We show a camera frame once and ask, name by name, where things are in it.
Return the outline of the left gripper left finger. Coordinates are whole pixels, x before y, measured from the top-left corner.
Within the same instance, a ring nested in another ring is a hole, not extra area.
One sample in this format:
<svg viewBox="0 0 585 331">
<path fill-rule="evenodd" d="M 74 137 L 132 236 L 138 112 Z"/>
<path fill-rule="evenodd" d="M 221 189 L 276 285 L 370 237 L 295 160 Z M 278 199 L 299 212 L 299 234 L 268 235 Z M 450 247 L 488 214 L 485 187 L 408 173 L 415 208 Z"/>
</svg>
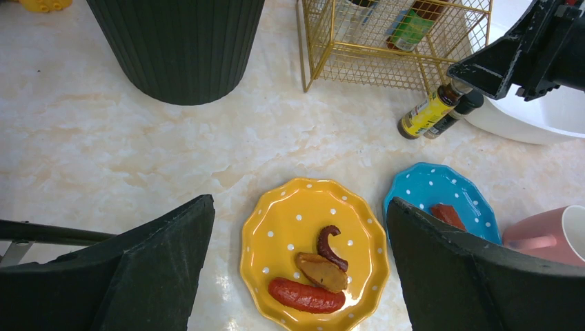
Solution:
<svg viewBox="0 0 585 331">
<path fill-rule="evenodd" d="M 215 218 L 200 195 L 47 263 L 1 269 L 2 330 L 185 330 Z"/>
</svg>

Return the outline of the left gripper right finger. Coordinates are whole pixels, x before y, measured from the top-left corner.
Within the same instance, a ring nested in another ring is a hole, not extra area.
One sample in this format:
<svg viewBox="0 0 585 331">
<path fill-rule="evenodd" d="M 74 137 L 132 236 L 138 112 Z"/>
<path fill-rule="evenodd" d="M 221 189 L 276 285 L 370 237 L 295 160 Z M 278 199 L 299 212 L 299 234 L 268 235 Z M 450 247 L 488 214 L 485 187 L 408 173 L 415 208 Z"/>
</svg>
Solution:
<svg viewBox="0 0 585 331">
<path fill-rule="evenodd" d="M 386 213 L 414 330 L 583 330 L 584 269 L 464 232 L 395 197 Z"/>
</svg>

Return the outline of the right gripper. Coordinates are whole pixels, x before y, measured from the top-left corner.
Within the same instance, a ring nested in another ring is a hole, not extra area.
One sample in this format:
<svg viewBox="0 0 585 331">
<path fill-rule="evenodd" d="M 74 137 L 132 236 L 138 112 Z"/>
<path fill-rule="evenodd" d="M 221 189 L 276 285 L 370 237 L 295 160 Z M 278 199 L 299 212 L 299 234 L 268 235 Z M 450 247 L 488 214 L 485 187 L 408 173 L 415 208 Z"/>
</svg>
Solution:
<svg viewBox="0 0 585 331">
<path fill-rule="evenodd" d="M 447 75 L 502 99 L 512 85 L 533 101 L 560 87 L 584 91 L 584 2 L 532 1 L 502 37 L 448 67 Z"/>
</svg>

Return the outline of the small black cap bottle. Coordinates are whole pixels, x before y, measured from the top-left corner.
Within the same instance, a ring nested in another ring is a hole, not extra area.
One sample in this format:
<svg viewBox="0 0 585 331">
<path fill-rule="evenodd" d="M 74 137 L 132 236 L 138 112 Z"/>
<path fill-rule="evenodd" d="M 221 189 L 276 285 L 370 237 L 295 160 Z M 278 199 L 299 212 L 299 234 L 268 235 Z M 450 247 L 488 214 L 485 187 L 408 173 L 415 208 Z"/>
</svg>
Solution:
<svg viewBox="0 0 585 331">
<path fill-rule="evenodd" d="M 440 119 L 434 126 L 429 128 L 423 136 L 428 139 L 436 139 L 447 129 L 455 125 L 459 120 L 466 117 L 472 111 L 484 105 L 484 96 L 476 90 L 472 90 L 459 99 L 459 103 Z"/>
</svg>

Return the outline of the small yellow label bottle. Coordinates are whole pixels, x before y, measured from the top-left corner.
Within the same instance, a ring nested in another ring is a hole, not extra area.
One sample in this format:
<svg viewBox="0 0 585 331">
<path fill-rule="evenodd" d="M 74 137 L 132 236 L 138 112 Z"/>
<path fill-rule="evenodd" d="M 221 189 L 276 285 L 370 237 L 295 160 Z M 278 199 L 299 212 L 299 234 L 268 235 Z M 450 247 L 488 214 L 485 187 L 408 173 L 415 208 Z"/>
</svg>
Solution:
<svg viewBox="0 0 585 331">
<path fill-rule="evenodd" d="M 417 139 L 446 116 L 472 88 L 452 79 L 439 86 L 421 104 L 408 111 L 397 123 L 397 129 L 406 139 Z"/>
</svg>

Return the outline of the yellow dotted plate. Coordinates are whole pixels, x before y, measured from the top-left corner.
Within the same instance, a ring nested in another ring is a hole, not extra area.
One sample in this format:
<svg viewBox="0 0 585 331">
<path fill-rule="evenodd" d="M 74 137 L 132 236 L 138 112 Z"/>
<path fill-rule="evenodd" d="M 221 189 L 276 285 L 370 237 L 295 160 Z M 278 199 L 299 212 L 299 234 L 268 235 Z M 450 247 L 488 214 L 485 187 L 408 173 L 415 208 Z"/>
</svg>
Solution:
<svg viewBox="0 0 585 331">
<path fill-rule="evenodd" d="M 315 253 L 321 230 L 339 228 L 328 242 L 348 262 L 340 309 L 317 314 L 278 302 L 269 284 L 310 286 L 295 265 L 300 252 Z M 377 309 L 389 278 L 386 234 L 368 204 L 333 180 L 299 177 L 264 193 L 242 231 L 240 274 L 261 315 L 287 330 L 352 330 Z"/>
</svg>

